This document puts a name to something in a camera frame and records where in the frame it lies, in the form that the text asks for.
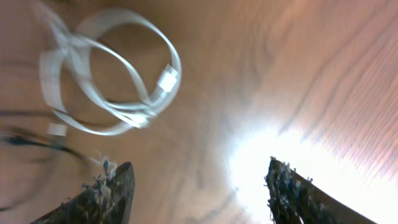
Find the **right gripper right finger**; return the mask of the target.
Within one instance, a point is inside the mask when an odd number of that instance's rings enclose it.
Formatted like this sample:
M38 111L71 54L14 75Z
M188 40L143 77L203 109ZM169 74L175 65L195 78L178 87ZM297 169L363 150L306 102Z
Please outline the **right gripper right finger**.
M270 194L267 206L275 224L372 223L275 157L271 157L264 180Z

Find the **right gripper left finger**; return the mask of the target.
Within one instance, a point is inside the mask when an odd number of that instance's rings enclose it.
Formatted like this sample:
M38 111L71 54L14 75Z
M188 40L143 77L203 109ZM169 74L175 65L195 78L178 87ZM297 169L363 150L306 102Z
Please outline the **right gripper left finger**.
M85 191L33 224L128 224L134 198L134 169L130 162L121 164L112 178L99 177Z

